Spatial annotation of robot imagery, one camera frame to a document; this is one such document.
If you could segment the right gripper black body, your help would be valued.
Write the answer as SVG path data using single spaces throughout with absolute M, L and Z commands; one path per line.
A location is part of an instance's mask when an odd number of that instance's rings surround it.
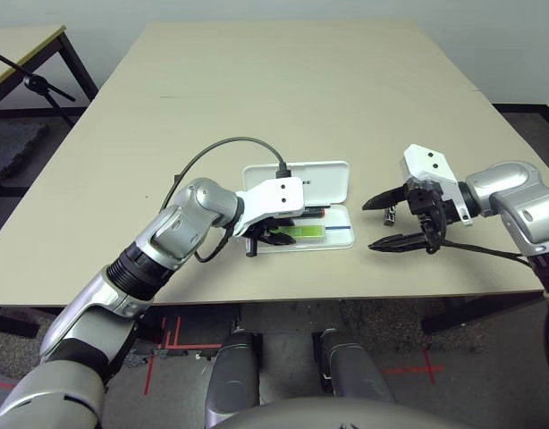
M 407 202 L 410 212 L 418 217 L 428 254 L 437 252 L 445 240 L 447 215 L 442 195 L 441 186 L 432 181 L 408 184 Z

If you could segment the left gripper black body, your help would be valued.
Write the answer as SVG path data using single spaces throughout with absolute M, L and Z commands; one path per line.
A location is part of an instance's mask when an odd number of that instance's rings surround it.
M 246 239 L 246 256 L 255 257 L 258 254 L 258 243 L 277 246 L 277 238 L 271 236 L 271 231 L 278 228 L 276 220 L 262 220 L 252 224 L 244 233 Z

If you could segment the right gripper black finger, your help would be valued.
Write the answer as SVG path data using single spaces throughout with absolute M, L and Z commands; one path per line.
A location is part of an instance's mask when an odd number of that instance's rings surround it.
M 395 234 L 383 237 L 368 245 L 370 250 L 385 253 L 404 253 L 413 250 L 427 249 L 428 242 L 423 232 L 409 235 Z
M 363 206 L 363 211 L 380 210 L 389 207 L 394 207 L 398 203 L 406 200 L 407 187 L 400 186 L 394 189 L 389 189 L 376 196 L 370 198 Z

